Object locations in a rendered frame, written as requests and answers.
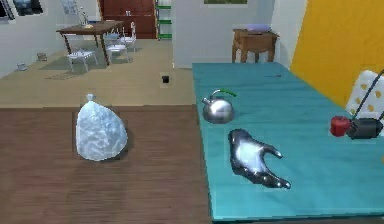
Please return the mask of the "translucent white garbage bag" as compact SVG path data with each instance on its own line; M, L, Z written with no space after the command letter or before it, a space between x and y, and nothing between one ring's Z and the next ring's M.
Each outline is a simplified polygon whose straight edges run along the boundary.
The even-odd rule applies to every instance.
M83 159L100 162L116 158L127 146L128 134L122 119L95 98L88 93L78 112L75 142Z

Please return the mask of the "shiny silver hand sculpture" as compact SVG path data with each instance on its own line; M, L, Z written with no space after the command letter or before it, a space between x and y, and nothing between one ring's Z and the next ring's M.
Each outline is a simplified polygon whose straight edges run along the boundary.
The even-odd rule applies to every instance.
M245 129L231 130L228 134L228 142L230 164L236 175L267 188L291 188L291 183L273 173L265 162L266 153L278 159L283 157L273 145L254 139Z

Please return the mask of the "brown wooden side table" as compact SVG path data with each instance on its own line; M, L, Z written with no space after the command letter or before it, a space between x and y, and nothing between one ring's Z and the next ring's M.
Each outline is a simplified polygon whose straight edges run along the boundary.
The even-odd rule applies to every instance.
M279 35L272 31L253 32L247 29L234 29L232 41L232 62L236 61L236 53L240 51L240 62L247 61L248 53L255 54L255 62L259 60L259 54L268 53L267 61L273 62L275 58L276 42Z

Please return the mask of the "green and white shelf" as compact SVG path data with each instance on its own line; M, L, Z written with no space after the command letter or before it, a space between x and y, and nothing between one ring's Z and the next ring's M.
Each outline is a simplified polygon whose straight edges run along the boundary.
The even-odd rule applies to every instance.
M160 40L172 39L172 19L170 0L154 0L156 38Z

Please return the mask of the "white chair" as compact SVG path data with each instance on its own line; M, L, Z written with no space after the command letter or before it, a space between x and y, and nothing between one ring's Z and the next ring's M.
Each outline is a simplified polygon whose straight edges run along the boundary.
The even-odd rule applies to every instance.
M112 56L116 52L123 53L125 55L125 57L126 57L126 60L129 60L129 55L128 55L127 48L123 44L108 45L106 47L106 51L107 51L107 54L108 54L109 61L112 61Z
M136 48L135 48L135 42L137 39L136 24L134 22L131 22L130 27L131 27L131 35L130 36L123 36L119 39L119 41L121 43L125 44L126 46L130 46L133 49L133 51L136 51Z
M96 65L99 65L98 63L98 60L97 60L97 57L96 57L96 54L94 51L88 51L88 50L83 50L83 49L79 49L77 51L73 51L72 53L69 53L67 55L67 59L69 61L69 65L70 65L70 68L71 68L71 71L74 71L74 62L76 60L80 60L83 62L83 65L84 65L84 68L86 71L89 71L89 66L88 66L88 63L87 63L87 60L89 58L93 58L94 61L95 61L95 64Z

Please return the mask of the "purple bowl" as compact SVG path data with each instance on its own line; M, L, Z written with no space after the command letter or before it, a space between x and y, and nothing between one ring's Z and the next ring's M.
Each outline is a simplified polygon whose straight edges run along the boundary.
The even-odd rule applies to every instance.
M269 32L271 30L271 26L268 24L247 24L246 29L249 32L262 33Z

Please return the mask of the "bed with teal cover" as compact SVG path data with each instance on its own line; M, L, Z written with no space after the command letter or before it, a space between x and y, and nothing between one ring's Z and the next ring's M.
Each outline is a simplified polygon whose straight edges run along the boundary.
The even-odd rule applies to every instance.
M216 89L237 94L232 122L200 123L214 221L384 216L384 137L333 136L330 120L344 109L278 63L196 63L193 78L198 100ZM265 160L290 189L233 173L228 134L237 128L282 153Z

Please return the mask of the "red-brown wooden cupboard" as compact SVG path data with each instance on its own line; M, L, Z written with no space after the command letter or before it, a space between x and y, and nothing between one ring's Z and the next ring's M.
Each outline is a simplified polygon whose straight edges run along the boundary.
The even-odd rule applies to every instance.
M122 21L126 35L131 34L131 23L136 26L138 39L155 39L154 0L99 0L104 20Z

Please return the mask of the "green framed picture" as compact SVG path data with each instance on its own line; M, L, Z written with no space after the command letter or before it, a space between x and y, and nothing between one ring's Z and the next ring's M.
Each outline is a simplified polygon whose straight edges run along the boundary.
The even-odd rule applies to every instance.
M203 4L208 5L246 5L248 0L203 0Z

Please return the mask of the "dark brown dining table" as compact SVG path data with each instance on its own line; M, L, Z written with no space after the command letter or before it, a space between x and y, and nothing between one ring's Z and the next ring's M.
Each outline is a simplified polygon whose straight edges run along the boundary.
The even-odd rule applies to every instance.
M57 30L57 33L59 33L64 38L65 46L69 54L72 53L72 49L67 39L67 35L75 34L75 35L93 36L95 41L100 41L105 62L107 65L110 65L111 62L108 58L104 35L112 31L114 28L118 28L119 30L122 30L123 22L122 21L97 21L92 24L91 28L85 28L82 25L74 25L74 26L59 29Z

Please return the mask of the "pale statue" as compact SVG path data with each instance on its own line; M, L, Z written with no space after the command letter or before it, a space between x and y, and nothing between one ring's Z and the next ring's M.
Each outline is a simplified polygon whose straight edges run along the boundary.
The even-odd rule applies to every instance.
M88 16L83 7L79 8L79 23L83 28L92 28L92 25L89 23Z

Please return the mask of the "red cylinder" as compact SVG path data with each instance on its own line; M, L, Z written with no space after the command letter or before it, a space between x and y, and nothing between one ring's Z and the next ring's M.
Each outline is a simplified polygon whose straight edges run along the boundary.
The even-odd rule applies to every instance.
M330 121L330 132L335 137L342 137L350 128L351 121L344 116L334 116Z

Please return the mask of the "dark framed window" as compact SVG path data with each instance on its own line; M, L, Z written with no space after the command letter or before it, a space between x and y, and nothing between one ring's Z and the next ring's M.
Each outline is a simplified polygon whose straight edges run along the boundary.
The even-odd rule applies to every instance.
M14 20L15 16L7 0L0 0L0 20Z
M42 14L40 0L13 0L19 16Z

